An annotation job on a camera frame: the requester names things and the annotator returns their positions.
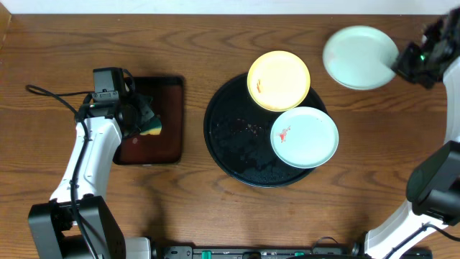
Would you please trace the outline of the green yellow sponge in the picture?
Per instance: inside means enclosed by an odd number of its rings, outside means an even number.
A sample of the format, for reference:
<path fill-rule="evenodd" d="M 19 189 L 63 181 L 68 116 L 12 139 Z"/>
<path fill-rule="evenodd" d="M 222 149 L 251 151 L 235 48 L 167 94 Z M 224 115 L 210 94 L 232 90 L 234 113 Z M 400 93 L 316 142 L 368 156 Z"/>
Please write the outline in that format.
<path fill-rule="evenodd" d="M 162 123 L 158 116 L 153 116 L 151 119 L 143 123 L 140 127 L 140 135 L 159 135 L 162 130 Z"/>

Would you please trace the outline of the light blue plate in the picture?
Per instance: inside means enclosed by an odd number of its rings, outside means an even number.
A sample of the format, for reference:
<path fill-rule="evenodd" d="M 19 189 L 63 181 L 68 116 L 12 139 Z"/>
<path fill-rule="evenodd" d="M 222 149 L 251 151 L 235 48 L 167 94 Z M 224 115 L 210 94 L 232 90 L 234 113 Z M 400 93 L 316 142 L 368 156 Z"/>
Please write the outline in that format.
<path fill-rule="evenodd" d="M 327 113 L 299 106 L 275 120 L 270 143 L 284 163 L 295 168 L 315 168 L 333 157 L 339 146 L 339 131 Z"/>
<path fill-rule="evenodd" d="M 397 45 L 384 32 L 351 26 L 335 32 L 323 49 L 326 72 L 337 83 L 354 90 L 372 90 L 389 83 L 399 55 Z"/>

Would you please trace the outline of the yellow plate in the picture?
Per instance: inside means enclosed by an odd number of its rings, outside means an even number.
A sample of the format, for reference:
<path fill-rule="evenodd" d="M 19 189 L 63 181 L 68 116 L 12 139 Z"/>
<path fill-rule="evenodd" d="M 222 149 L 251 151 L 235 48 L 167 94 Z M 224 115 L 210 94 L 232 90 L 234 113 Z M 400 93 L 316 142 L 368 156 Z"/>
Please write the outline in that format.
<path fill-rule="evenodd" d="M 311 76 L 297 55 L 276 50 L 259 56 L 247 74 L 247 90 L 253 101 L 271 112 L 298 106 L 308 95 Z"/>

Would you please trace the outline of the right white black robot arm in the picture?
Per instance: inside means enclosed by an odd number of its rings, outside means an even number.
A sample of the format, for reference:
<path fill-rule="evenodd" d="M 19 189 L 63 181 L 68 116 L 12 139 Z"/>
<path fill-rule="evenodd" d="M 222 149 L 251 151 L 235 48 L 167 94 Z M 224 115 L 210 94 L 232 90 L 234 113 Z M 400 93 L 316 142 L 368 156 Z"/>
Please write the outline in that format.
<path fill-rule="evenodd" d="M 392 70 L 426 89 L 445 86 L 446 134 L 443 146 L 410 175 L 402 205 L 354 245 L 355 258 L 402 258 L 433 232 L 459 240 L 445 231 L 459 223 L 459 9 L 427 26 L 422 43 L 411 42 Z"/>

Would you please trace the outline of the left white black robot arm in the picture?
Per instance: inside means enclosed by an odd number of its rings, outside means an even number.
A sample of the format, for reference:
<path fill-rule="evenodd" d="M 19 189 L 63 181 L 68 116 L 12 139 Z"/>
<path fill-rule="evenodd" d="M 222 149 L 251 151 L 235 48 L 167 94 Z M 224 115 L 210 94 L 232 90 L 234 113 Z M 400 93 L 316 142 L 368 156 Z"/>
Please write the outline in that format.
<path fill-rule="evenodd" d="M 134 92 L 99 91 L 72 111 L 76 139 L 64 176 L 28 215 L 40 258 L 152 258 L 150 239 L 125 238 L 105 202 L 116 151 L 151 123 L 150 103 Z"/>

